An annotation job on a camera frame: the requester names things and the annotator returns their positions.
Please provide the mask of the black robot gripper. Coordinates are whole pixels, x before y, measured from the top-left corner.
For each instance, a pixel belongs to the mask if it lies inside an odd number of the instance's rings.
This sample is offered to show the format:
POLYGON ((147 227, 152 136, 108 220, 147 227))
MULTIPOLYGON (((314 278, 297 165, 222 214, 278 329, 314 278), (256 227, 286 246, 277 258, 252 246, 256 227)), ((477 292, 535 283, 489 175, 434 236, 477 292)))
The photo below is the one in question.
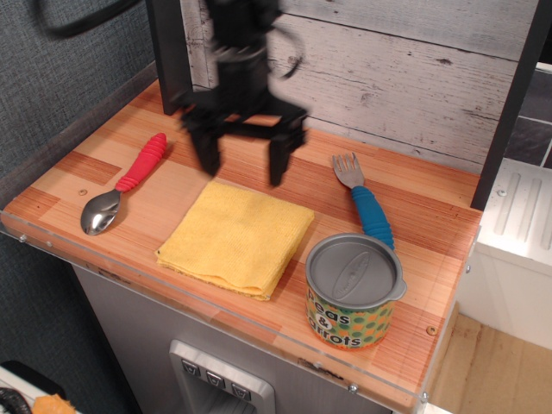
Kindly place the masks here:
POLYGON ((219 85, 210 91, 187 92, 179 102, 202 169, 216 176, 221 158, 218 140, 227 133, 268 139, 271 186, 279 186, 293 149, 304 145, 306 110, 275 97, 268 86, 265 60, 219 61, 219 85), (251 116, 278 116, 274 127, 245 127, 251 116))

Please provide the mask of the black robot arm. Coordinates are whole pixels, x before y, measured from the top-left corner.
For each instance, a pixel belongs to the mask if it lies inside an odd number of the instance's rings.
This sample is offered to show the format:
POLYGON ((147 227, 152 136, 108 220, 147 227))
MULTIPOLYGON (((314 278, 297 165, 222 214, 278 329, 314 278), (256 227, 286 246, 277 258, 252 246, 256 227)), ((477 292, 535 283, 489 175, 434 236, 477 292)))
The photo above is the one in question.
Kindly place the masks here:
POLYGON ((305 143, 307 111, 274 96, 268 84, 267 33, 281 15, 276 1, 209 1, 212 50, 218 84, 211 91, 187 92, 179 100, 184 127, 199 163, 211 176, 221 165, 218 141, 224 135, 266 139, 269 178, 278 186, 291 154, 305 143))

